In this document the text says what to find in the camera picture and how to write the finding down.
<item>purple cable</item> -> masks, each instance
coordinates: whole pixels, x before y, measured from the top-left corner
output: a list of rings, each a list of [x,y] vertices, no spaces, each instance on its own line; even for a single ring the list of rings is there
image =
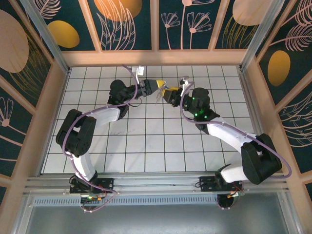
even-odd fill
[[[136,81],[136,76],[133,74],[133,72],[131,71],[131,69],[130,69],[129,67],[126,67],[125,65],[123,65],[123,67],[126,68],[126,69],[130,72],[131,76],[132,76],[132,77],[135,79],[135,81]],[[91,211],[84,210],[85,212],[90,212],[90,213],[91,213],[91,212],[98,211],[99,209],[103,208],[107,203],[109,203],[109,202],[117,195],[117,192],[116,192],[115,190],[112,190],[112,189],[105,189],[105,188],[96,186],[95,184],[90,183],[88,180],[86,180],[86,179],[82,176],[82,174],[78,171],[77,167],[75,166],[75,164],[74,164],[74,162],[73,162],[73,160],[72,160],[72,159],[73,159],[73,156],[72,156],[71,154],[66,153],[66,151],[65,151],[65,145],[66,145],[68,136],[69,136],[70,132],[73,130],[75,124],[76,124],[82,117],[87,116],[87,115],[92,114],[92,113],[96,113],[96,112],[101,111],[101,110],[104,110],[104,109],[115,108],[115,107],[119,107],[119,106],[128,105],[130,102],[132,102],[132,101],[135,99],[136,95],[137,95],[137,81],[136,81],[136,90],[135,90],[135,93],[134,93],[133,97],[132,97],[128,102],[125,102],[125,103],[122,103],[122,104],[118,104],[118,105],[103,106],[103,107],[99,107],[99,108],[97,108],[97,109],[94,109],[94,110],[92,110],[92,111],[88,111],[88,112],[86,112],[86,113],[83,113],[81,116],[79,116],[79,117],[73,122],[73,124],[70,126],[70,128],[68,129],[68,132],[67,132],[66,135],[65,135],[64,142],[63,142],[63,145],[62,145],[62,151],[63,151],[63,154],[64,154],[64,155],[66,155],[66,156],[68,156],[68,157],[70,158],[71,163],[72,163],[72,165],[73,165],[73,168],[74,168],[74,170],[75,170],[75,173],[77,173],[77,174],[80,176],[80,178],[81,178],[84,182],[86,182],[88,185],[90,185],[90,186],[92,186],[92,187],[94,187],[94,188],[100,189],[100,190],[102,190],[102,191],[114,193],[113,196],[112,196],[110,199],[108,199],[103,205],[101,205],[101,206],[99,206],[99,207],[97,207],[97,208],[95,208],[95,209],[93,209],[93,210],[91,210]]]
[[[184,91],[184,93],[183,93],[183,95],[182,95],[182,97],[181,97],[181,102],[180,102],[180,111],[181,111],[183,117],[184,117],[187,121],[189,121],[189,122],[191,122],[191,123],[195,123],[195,124],[196,124],[196,123],[198,123],[198,124],[203,124],[203,123],[204,123],[204,124],[222,124],[222,125],[224,125],[224,126],[227,126],[227,127],[231,128],[232,130],[234,130],[234,131],[236,131],[236,132],[242,134],[244,137],[247,137],[247,138],[249,138],[249,139],[255,141],[257,144],[261,145],[262,147],[264,147],[265,149],[267,149],[268,151],[270,151],[272,154],[274,154],[276,157],[278,157],[281,161],[283,161],[283,162],[286,164],[286,166],[287,166],[287,168],[288,168],[288,174],[287,174],[287,175],[282,175],[282,176],[271,176],[270,178],[273,178],[273,179],[286,179],[286,178],[289,178],[289,177],[292,175],[292,169],[291,169],[290,165],[288,164],[288,162],[287,162],[281,155],[279,155],[276,151],[274,151],[273,149],[271,149],[271,148],[268,147],[267,145],[263,144],[261,141],[259,141],[259,140],[257,140],[256,138],[254,138],[254,137],[248,135],[248,133],[245,133],[245,132],[243,132],[242,130],[240,130],[240,129],[234,127],[234,126],[231,126],[231,125],[229,125],[229,124],[227,124],[227,123],[223,123],[223,122],[219,122],[219,121],[205,121],[205,122],[199,122],[199,121],[194,121],[194,120],[191,120],[191,119],[187,118],[187,117],[185,116],[184,110],[183,110],[183,99],[184,99],[185,94],[190,90],[190,88],[191,88],[193,85],[194,85],[194,82],[190,82],[190,85],[189,85],[189,87],[187,87],[187,88],[185,89],[185,91]]]

